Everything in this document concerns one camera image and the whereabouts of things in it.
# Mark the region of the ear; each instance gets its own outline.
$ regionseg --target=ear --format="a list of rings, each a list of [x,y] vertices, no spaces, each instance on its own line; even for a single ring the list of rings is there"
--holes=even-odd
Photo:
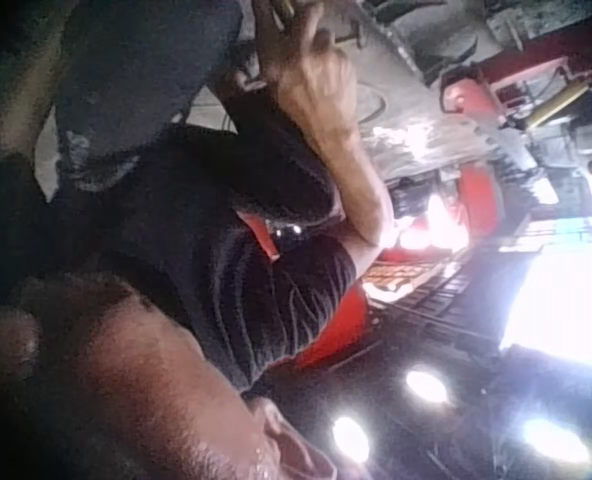
[[[38,324],[33,316],[0,305],[0,385],[30,374],[38,340]]]
[[[293,480],[335,480],[336,467],[327,455],[314,447],[283,417],[276,404],[266,398],[255,399],[249,408],[263,423],[265,435],[273,440],[280,455],[284,478]]]

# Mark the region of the hand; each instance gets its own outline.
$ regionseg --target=hand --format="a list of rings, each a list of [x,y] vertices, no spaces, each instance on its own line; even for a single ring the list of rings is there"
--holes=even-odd
[[[269,0],[254,0],[256,48],[261,76],[279,107],[300,127],[313,147],[339,136],[355,136],[356,73],[333,34],[318,29],[323,5],[296,11],[281,31]]]

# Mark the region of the forearm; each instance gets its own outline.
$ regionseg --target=forearm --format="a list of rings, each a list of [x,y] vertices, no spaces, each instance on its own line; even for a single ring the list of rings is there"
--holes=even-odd
[[[392,228],[393,207],[358,129],[311,141],[338,186],[347,220],[366,242],[381,246]]]

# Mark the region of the fingers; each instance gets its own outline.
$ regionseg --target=fingers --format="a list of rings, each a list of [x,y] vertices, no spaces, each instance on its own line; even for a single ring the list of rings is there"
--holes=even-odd
[[[323,13],[323,4],[318,2],[305,6],[296,14],[292,35],[294,40],[298,42],[301,51],[308,51],[312,48]]]
[[[269,0],[252,0],[256,25],[256,50],[263,75],[269,75],[269,67],[278,61],[281,31],[274,18]]]
[[[318,32],[316,32],[311,48],[316,52],[322,53],[330,50],[334,46],[335,42],[336,38],[334,36],[334,32],[326,28],[321,28],[318,30]]]

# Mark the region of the man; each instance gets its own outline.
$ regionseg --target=man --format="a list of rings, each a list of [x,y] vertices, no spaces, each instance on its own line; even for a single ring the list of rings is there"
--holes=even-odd
[[[157,2],[162,10],[171,4]],[[206,9],[205,25],[222,18],[211,2],[194,7]],[[318,29],[322,13],[318,4],[300,9],[281,31],[267,0],[254,2],[267,93],[253,98],[270,120],[247,115],[238,137],[154,132],[140,122],[130,135],[124,125],[98,127],[105,117],[89,123],[94,105],[112,98],[103,88],[114,73],[97,72],[83,85],[72,79],[78,59],[95,55],[88,45],[66,52],[70,74],[57,99],[66,161],[50,204],[26,162],[33,134],[22,134],[35,130],[30,120],[43,118],[36,109],[49,102],[35,97],[19,130],[3,129],[0,409],[17,432],[3,434],[6,443],[20,438],[29,464],[59,478],[334,477],[327,458],[271,402],[246,406],[239,396],[263,369],[316,337],[391,227],[387,190],[358,132],[355,74],[333,35]],[[55,33],[48,43],[59,38]],[[219,57],[197,63],[202,73],[188,81],[206,79]],[[138,78],[138,71],[130,73],[128,80]],[[24,87],[31,90],[21,85],[17,96]],[[87,120],[76,126],[76,109],[67,102],[86,89],[98,95],[83,95]],[[137,104],[149,93],[160,92],[130,95]],[[159,100],[170,107],[167,97]],[[23,118],[18,112],[27,103],[10,97],[7,105],[3,127],[6,113]],[[160,118],[165,108],[156,110]],[[107,129],[116,149],[102,136]],[[276,164],[262,158],[266,148],[279,155]],[[220,163],[222,152],[233,160]],[[110,167],[92,178],[81,165],[100,157]],[[259,157],[263,162],[255,164]],[[290,168],[294,161],[298,166]],[[290,180],[284,169],[302,178],[303,197],[324,199],[322,212],[301,213],[307,203],[284,194]],[[327,172],[347,219],[271,263],[233,205],[242,199],[270,215],[319,220],[333,204]]]

